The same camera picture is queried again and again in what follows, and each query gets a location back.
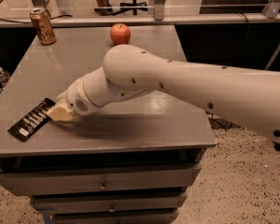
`gray tabletop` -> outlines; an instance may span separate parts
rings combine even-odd
[[[132,26],[130,44],[170,60],[185,61],[174,26]],[[113,46],[109,28],[55,29],[57,42],[36,38],[0,95],[0,157],[211,147],[205,113],[167,94],[111,104],[71,122],[49,121],[26,142],[7,130],[45,97],[101,66]]]

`chair base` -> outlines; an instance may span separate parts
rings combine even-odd
[[[132,3],[120,3],[120,10],[112,13],[112,15],[116,16],[120,13],[130,11],[130,10],[133,11],[134,15],[137,15],[137,10],[148,11],[147,2],[137,3],[135,0],[133,0]]]

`white robotic arm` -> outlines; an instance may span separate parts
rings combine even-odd
[[[132,45],[109,50],[103,67],[76,80],[48,115],[53,120],[86,116],[154,90],[280,144],[280,72],[169,61]]]

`can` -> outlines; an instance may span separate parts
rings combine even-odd
[[[44,8],[34,8],[30,12],[30,19],[42,45],[49,45],[57,40],[48,13]]]

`red apple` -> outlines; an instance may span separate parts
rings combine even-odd
[[[117,23],[111,27],[110,36],[114,45],[128,44],[131,38],[131,30],[127,25]]]

